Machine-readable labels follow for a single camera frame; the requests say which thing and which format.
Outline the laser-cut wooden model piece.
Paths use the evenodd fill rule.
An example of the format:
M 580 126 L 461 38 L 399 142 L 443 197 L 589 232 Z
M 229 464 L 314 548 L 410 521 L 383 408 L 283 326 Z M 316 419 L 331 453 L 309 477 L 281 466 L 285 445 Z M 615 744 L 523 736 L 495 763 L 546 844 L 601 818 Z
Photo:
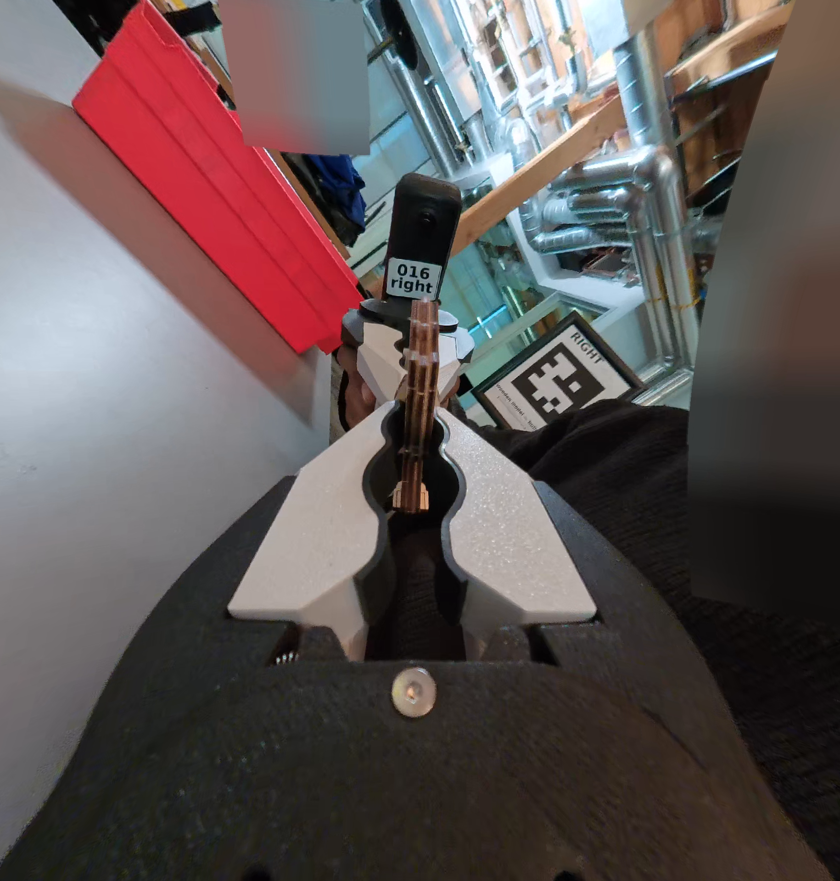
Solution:
M 392 496 L 393 509 L 404 514 L 424 513 L 429 507 L 424 465 L 437 407 L 438 318 L 437 301 L 414 302 L 405 355 L 403 438 L 399 451 L 401 477 Z

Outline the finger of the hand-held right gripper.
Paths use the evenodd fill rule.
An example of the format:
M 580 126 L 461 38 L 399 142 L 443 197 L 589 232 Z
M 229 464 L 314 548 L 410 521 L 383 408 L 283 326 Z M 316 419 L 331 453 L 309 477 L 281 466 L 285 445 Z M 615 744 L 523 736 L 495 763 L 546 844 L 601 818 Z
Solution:
M 437 341 L 436 406 L 447 408 L 459 388 L 459 330 L 439 334 Z
M 381 323 L 364 323 L 358 346 L 358 372 L 374 398 L 373 409 L 404 402 L 408 370 L 403 365 L 403 333 Z

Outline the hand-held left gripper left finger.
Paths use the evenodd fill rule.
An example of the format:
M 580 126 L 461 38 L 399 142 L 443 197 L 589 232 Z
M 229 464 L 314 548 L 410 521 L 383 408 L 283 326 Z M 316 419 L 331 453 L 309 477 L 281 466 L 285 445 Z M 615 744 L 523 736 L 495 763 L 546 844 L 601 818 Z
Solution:
M 229 601 L 233 618 L 327 627 L 348 660 L 364 659 L 392 590 L 385 544 L 401 415 L 383 404 L 297 473 Z

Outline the framed marker sign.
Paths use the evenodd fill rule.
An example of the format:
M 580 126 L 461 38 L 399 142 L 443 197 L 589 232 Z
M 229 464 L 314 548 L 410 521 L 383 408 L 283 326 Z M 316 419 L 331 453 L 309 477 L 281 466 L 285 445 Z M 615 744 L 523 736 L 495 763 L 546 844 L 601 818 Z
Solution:
M 495 425 L 533 432 L 601 401 L 632 401 L 647 384 L 573 310 L 471 390 Z

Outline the white desk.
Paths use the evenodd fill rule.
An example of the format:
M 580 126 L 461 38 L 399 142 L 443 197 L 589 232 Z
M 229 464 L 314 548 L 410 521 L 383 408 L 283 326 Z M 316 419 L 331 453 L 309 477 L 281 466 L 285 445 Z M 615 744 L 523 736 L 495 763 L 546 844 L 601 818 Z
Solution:
M 98 56 L 0 1 L 0 860 L 176 578 L 329 441 L 296 355 L 75 115 Z

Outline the person's right hand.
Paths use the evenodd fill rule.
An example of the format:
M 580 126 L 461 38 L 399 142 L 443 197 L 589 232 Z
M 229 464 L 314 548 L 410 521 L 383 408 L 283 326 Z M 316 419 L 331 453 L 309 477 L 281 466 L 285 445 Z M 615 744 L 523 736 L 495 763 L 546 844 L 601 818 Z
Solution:
M 377 407 L 377 399 L 360 374 L 343 371 L 338 389 L 337 415 L 339 425 L 348 432 Z

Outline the wooden beam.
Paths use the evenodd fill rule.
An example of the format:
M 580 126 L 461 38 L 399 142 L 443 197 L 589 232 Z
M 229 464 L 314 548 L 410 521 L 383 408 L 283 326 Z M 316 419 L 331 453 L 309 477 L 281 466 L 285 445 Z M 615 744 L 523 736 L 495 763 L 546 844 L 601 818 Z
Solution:
M 605 141 L 624 127 L 623 104 L 615 96 L 464 211 L 460 215 L 451 256 L 468 248 L 560 173 L 599 151 Z

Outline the blue jacket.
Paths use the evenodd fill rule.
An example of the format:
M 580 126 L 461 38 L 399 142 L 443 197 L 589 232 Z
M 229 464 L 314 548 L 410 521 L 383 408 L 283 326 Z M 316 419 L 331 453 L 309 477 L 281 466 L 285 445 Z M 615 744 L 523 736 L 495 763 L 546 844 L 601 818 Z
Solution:
M 342 244 L 353 247 L 366 228 L 364 179 L 348 153 L 302 154 L 322 200 L 322 210 Z

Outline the person's right forearm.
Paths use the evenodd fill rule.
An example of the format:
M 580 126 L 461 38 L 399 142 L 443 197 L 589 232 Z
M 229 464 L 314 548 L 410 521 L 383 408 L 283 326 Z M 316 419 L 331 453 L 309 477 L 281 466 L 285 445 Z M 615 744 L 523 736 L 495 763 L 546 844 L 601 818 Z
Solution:
M 840 626 L 690 594 L 687 426 L 683 410 L 604 402 L 535 433 L 475 430 L 651 579 L 789 820 L 840 879 Z

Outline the red plastic bin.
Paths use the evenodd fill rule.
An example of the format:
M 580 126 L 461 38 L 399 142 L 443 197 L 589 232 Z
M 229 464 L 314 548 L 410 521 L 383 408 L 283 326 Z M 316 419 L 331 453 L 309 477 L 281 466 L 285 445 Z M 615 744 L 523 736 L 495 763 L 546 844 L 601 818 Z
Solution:
M 139 2 L 77 115 L 293 350 L 329 354 L 362 297 L 335 244 L 161 12 Z

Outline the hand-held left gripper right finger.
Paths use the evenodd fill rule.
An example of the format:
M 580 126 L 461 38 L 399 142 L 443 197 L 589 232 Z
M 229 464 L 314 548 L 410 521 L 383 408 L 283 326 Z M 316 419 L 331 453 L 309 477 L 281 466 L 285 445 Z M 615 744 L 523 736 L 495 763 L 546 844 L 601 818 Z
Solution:
M 461 479 L 444 535 L 466 583 L 459 625 L 482 655 L 508 625 L 591 621 L 597 608 L 528 474 L 442 408 L 443 457 Z

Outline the silver ventilation ducts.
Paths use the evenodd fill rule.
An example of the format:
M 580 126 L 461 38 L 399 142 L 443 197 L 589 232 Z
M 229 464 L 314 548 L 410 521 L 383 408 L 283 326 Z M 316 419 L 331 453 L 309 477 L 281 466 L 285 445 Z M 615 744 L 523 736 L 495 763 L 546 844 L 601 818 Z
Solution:
M 655 23 L 612 53 L 632 148 L 565 170 L 556 182 L 566 199 L 534 194 L 519 208 L 521 227 L 539 254 L 629 241 L 653 332 L 653 377 L 690 376 L 699 344 L 700 291 Z

